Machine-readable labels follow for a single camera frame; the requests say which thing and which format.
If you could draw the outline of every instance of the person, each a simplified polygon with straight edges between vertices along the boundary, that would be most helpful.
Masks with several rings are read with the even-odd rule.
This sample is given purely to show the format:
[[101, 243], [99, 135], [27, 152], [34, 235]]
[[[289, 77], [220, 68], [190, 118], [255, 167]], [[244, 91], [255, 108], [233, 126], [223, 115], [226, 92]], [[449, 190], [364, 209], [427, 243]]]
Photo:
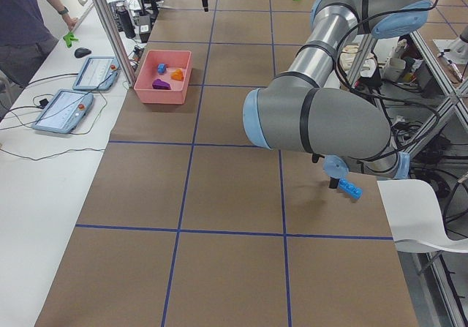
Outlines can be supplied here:
[[[71, 18], [61, 0], [46, 0], [72, 30]], [[37, 0], [0, 0], [0, 70], [26, 87], [57, 44], [42, 19]]]

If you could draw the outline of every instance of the wristwatch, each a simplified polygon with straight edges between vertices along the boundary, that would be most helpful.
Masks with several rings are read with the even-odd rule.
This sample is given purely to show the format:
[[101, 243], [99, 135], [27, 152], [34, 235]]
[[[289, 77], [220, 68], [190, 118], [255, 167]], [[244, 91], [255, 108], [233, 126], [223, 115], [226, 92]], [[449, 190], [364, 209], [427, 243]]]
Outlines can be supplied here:
[[65, 14], [68, 14], [68, 9], [67, 9], [67, 7], [64, 7], [63, 10], [58, 11], [58, 14], [59, 14], [59, 15], [62, 15], [62, 16], [65, 15]]

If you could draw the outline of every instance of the dark shirt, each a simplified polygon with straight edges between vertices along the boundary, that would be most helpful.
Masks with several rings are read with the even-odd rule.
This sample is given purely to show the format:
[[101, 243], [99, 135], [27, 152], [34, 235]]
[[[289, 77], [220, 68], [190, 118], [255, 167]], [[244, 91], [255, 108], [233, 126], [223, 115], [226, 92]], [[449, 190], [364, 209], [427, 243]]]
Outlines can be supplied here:
[[37, 0], [0, 0], [0, 45], [25, 45], [52, 36]]

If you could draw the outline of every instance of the dark pants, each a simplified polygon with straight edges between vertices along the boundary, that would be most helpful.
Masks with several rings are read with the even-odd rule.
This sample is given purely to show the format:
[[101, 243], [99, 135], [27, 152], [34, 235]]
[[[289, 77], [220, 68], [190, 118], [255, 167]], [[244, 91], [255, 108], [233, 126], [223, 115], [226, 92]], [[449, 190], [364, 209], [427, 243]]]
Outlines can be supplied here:
[[51, 37], [30, 45], [0, 45], [0, 70], [16, 84], [26, 87], [58, 41]]

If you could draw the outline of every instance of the person's arm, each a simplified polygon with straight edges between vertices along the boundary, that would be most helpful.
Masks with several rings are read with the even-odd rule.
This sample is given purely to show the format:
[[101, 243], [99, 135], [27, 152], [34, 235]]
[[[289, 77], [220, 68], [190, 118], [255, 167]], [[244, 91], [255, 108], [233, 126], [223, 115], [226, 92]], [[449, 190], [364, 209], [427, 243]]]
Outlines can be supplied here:
[[[47, 2], [55, 9], [57, 12], [63, 12], [66, 8], [62, 4], [61, 0], [47, 0]], [[77, 18], [71, 18], [69, 13], [65, 13], [61, 16], [65, 23], [68, 26], [68, 29], [71, 31], [73, 27], [75, 27], [78, 19]]]

